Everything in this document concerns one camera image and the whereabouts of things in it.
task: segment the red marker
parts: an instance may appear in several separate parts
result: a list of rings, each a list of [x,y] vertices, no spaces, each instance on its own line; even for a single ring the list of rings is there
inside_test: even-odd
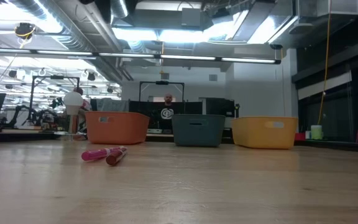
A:
[[[108,155],[106,158],[107,164],[110,166],[116,165],[125,155],[127,154],[127,148],[122,147],[120,149],[115,149],[113,152]]]
[[[81,158],[84,161],[92,161],[95,159],[100,159],[100,158],[104,158],[108,155],[111,155],[112,153],[114,153],[115,151],[120,150],[127,150],[126,147],[124,146],[119,146],[119,147],[112,147],[112,148],[105,148],[105,149],[99,149],[99,150],[92,150],[92,151],[86,151],[83,152],[81,155]]]

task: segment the wooden table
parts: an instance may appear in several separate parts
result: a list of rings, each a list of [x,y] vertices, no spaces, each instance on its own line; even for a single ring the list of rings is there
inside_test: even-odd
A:
[[[87,142],[0,144],[0,223],[358,223],[358,152],[129,146],[117,167]]]

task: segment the white globe lamp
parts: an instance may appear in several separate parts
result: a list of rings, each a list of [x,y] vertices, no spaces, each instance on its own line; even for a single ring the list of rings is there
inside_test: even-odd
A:
[[[67,115],[77,115],[84,100],[81,94],[73,91],[65,95],[63,102],[66,106]]]

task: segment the gray bin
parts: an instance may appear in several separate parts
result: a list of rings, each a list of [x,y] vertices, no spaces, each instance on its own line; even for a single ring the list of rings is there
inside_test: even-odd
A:
[[[222,141],[225,116],[175,114],[173,138],[177,146],[218,147]]]

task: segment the window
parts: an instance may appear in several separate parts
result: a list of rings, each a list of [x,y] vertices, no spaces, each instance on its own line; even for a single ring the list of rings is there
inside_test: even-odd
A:
[[[172,97],[172,102],[176,102],[177,99]],[[149,96],[149,102],[165,102],[163,96]]]

